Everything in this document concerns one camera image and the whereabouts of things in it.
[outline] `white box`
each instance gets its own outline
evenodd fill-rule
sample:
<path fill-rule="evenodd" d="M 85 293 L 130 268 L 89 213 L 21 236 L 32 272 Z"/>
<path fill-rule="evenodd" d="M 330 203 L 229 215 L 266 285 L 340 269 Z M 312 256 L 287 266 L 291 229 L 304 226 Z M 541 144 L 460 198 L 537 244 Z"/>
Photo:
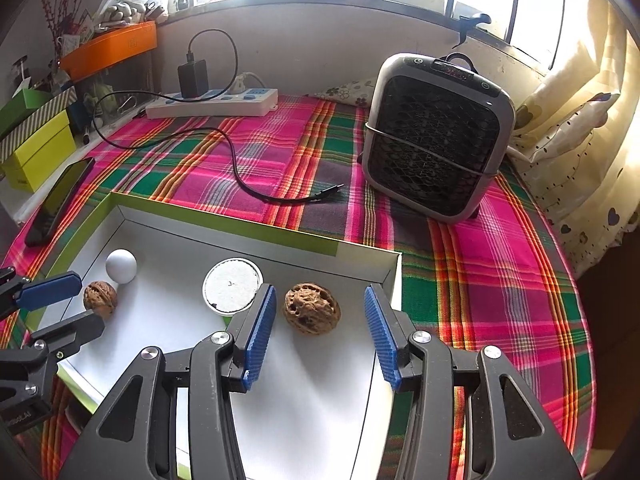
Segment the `white box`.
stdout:
<path fill-rule="evenodd" d="M 60 363 L 60 376 L 95 411 L 146 346 L 193 347 L 224 330 L 202 299 L 216 263 L 241 256 L 275 286 L 278 310 L 296 283 L 328 288 L 342 311 L 329 334 L 296 332 L 278 312 L 260 378 L 232 394 L 238 443 L 253 480 L 374 480 L 392 409 L 364 315 L 364 290 L 380 283 L 394 308 L 401 299 L 401 255 L 112 192 L 71 238 L 50 275 L 74 270 L 87 285 L 108 279 L 104 263 L 125 248 L 138 274 L 118 286 L 118 307 L 103 335 Z M 51 305 L 44 328 L 84 311 L 81 295 Z M 188 478 L 187 391 L 178 395 L 177 457 Z"/>

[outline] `window sill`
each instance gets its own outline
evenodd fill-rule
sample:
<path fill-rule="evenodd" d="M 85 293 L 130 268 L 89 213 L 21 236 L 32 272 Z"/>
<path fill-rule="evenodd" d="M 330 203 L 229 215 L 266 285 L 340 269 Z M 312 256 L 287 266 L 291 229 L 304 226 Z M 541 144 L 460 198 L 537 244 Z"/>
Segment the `window sill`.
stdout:
<path fill-rule="evenodd" d="M 219 2 L 212 2 L 197 7 L 190 7 L 185 10 L 179 10 L 169 15 L 169 19 L 160 25 L 160 27 L 167 26 L 171 23 L 175 23 L 192 16 L 215 12 L 217 10 L 274 4 L 329 4 L 363 7 L 365 9 L 382 10 L 384 12 L 400 14 L 401 16 L 408 16 L 410 18 L 434 23 L 435 25 L 455 31 L 458 30 L 459 23 L 458 20 L 447 18 L 446 16 L 432 10 L 422 9 L 420 7 L 414 7 L 389 0 L 221 0 Z M 500 40 L 487 32 L 483 32 L 476 28 L 475 30 L 470 30 L 468 32 L 468 36 L 484 43 L 487 46 L 500 50 L 507 56 L 510 56 L 518 62 L 528 66 L 530 69 L 535 70 L 540 75 L 546 75 L 548 73 L 548 68 L 542 66 L 531 56 L 528 56 L 523 51 L 505 43 L 503 40 Z"/>

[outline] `metal screw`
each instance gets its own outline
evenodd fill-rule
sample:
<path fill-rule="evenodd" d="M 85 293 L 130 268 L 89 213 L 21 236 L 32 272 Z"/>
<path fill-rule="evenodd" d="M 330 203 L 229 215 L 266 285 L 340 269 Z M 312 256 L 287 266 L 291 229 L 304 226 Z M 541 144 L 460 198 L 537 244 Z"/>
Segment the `metal screw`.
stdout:
<path fill-rule="evenodd" d="M 158 349 L 155 346 L 148 346 L 142 352 L 140 352 L 140 356 L 145 361 L 151 361 L 151 359 L 155 359 L 158 357 Z"/>
<path fill-rule="evenodd" d="M 489 359 L 497 359 L 502 355 L 502 351 L 497 346 L 489 345 L 484 347 L 484 355 Z"/>
<path fill-rule="evenodd" d="M 429 332 L 425 332 L 424 330 L 418 330 L 417 332 L 414 332 L 412 337 L 417 343 L 428 343 L 429 341 L 431 341 L 431 334 Z"/>
<path fill-rule="evenodd" d="M 216 345 L 223 345 L 231 339 L 231 336 L 226 332 L 216 332 L 211 336 L 211 342 Z"/>

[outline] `walnut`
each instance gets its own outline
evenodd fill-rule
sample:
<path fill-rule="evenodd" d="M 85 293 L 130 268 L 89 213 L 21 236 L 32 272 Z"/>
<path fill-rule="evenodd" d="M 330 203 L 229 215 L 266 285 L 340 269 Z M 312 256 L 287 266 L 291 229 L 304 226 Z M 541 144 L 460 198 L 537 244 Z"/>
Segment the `walnut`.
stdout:
<path fill-rule="evenodd" d="M 328 290 L 315 283 L 299 283 L 287 292 L 282 312 L 303 334 L 326 334 L 340 321 L 338 302 Z"/>
<path fill-rule="evenodd" d="M 107 282 L 91 282 L 84 288 L 84 307 L 107 320 L 118 306 L 116 290 Z"/>

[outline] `phone charger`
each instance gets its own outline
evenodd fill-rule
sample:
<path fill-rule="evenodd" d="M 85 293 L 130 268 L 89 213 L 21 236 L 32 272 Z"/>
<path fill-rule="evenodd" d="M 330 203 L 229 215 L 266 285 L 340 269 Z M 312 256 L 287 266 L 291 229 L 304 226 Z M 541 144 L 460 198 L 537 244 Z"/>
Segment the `phone charger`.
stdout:
<path fill-rule="evenodd" d="M 204 59 L 188 62 L 178 67 L 180 93 L 185 99 L 193 99 L 209 91 L 207 62 Z"/>

